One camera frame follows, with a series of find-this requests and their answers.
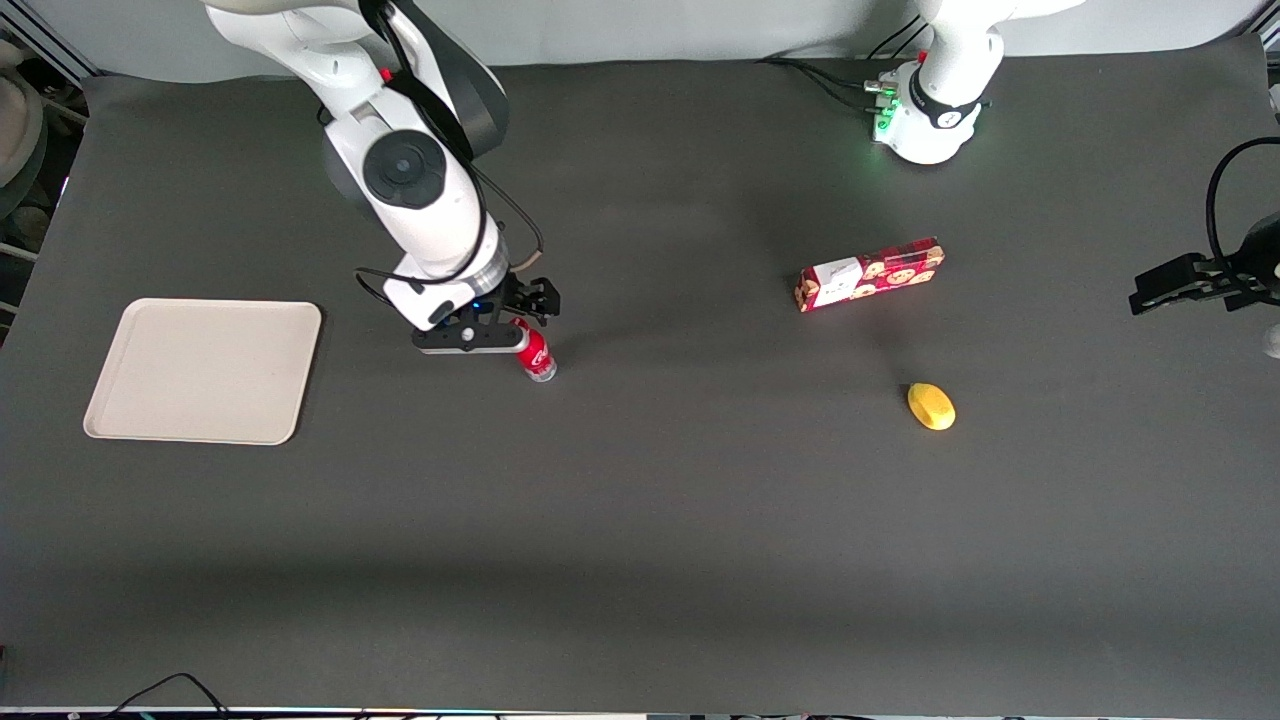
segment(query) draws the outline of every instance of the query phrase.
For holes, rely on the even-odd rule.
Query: red cookie box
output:
[[[801,313],[808,313],[814,307],[925,283],[933,279],[943,259],[946,254],[938,238],[927,237],[868,255],[812,265],[800,273],[796,305]]]

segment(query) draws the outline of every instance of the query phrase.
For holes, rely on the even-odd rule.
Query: cable connector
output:
[[[863,91],[874,95],[883,95],[884,97],[897,97],[897,83],[869,79],[863,82]]]

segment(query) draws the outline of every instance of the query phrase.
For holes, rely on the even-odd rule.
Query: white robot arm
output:
[[[933,28],[924,63],[882,73],[865,88],[878,94],[873,140],[923,165],[950,159],[973,137],[982,91],[1005,56],[993,26],[1074,8],[1084,0],[916,0]]]
[[[507,96],[466,47],[412,0],[204,3],[227,40],[292,70],[333,115],[330,179],[404,251],[392,273],[362,270],[384,278],[384,297],[415,328],[428,333],[477,299],[497,310],[529,304],[518,291],[527,288],[504,287],[515,283],[507,249],[470,163],[502,142]],[[357,44],[375,32],[396,50],[398,73]],[[521,309],[541,320],[556,300]]]

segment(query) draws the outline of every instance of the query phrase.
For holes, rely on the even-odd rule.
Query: red soda bottle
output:
[[[525,348],[516,354],[516,359],[520,360],[525,374],[535,383],[545,383],[554,378],[556,359],[552,357],[552,351],[547,347],[547,338],[543,337],[543,333],[529,327],[529,323],[524,318],[516,318],[511,324],[525,331],[525,337],[529,338]]]

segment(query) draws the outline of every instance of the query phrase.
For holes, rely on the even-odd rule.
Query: dark gray tablecloth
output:
[[[0,703],[188,670],[242,706],[1275,716],[1280,315],[1126,306],[1276,132],[1257,40],[1007,60],[940,168],[783,68],[500,74],[483,167],[548,236],[548,386],[360,292],[397,249],[300,83],[90,83],[0,351]],[[1228,245],[1277,183],[1233,167]],[[928,234],[934,282],[796,313],[803,265]],[[319,304],[297,436],[84,437],[143,296]]]

